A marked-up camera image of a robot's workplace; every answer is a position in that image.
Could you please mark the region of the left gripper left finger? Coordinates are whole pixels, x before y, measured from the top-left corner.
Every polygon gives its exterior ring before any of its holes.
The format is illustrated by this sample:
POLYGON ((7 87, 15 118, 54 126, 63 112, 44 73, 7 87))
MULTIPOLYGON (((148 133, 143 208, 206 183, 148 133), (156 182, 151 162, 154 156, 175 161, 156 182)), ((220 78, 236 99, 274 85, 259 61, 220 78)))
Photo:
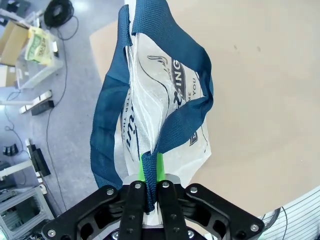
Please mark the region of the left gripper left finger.
POLYGON ((121 189, 105 185, 42 228, 47 240, 145 240, 144 170, 121 189))

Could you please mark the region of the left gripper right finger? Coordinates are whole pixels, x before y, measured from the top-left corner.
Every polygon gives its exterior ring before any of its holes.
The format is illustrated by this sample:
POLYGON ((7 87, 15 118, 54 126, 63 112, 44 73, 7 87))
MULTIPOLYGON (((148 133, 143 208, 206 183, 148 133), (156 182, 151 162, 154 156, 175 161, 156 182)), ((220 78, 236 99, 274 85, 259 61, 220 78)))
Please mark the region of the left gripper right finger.
POLYGON ((257 240, 265 229, 264 222, 231 202, 193 183, 182 187, 166 179, 163 155, 157 155, 157 202, 166 240, 195 240, 189 220, 219 240, 257 240))

